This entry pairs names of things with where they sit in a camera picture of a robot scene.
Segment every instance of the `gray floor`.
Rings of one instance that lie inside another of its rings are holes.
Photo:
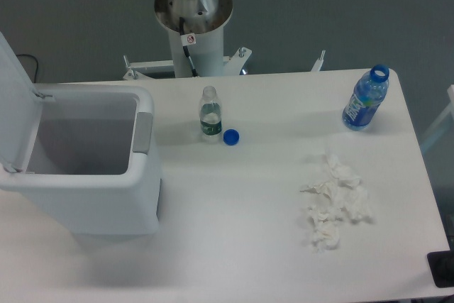
[[[454,0],[233,1],[225,54],[252,49],[251,73],[308,71],[323,49],[324,70],[388,64],[418,137],[448,104]],[[170,59],[153,0],[0,0],[0,9],[0,31],[14,51],[40,60],[39,82],[120,79],[123,54],[131,62]],[[453,213],[454,129],[425,160],[442,216]]]

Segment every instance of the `bottle label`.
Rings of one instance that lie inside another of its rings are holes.
[[[200,125],[201,125],[201,131],[205,135],[212,136],[212,135],[217,135],[220,132],[222,132],[222,124],[220,121],[218,123],[207,123],[207,122],[200,121]]]
[[[356,94],[353,94],[350,102],[344,109],[344,118],[352,126],[361,127],[368,125],[380,105],[371,106],[368,105],[368,102],[370,102],[368,98],[360,99]]]

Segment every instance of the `trash bin lid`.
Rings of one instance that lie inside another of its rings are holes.
[[[16,55],[0,33],[0,163],[25,170],[38,131],[42,101]]]

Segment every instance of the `white table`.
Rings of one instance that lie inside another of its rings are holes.
[[[73,236],[2,192],[0,302],[329,303],[454,293],[434,285],[426,260],[448,243],[396,74],[367,131],[341,122],[363,73],[129,82],[155,100],[161,230]],[[236,146],[199,140],[197,106],[209,84],[223,102],[223,127],[240,132]],[[313,253],[299,190],[323,177],[327,151],[362,176],[376,223],[344,224],[339,249]]]

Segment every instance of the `warning sticker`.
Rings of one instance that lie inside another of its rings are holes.
[[[194,45],[196,43],[196,35],[194,33],[182,35],[181,38],[183,46]]]

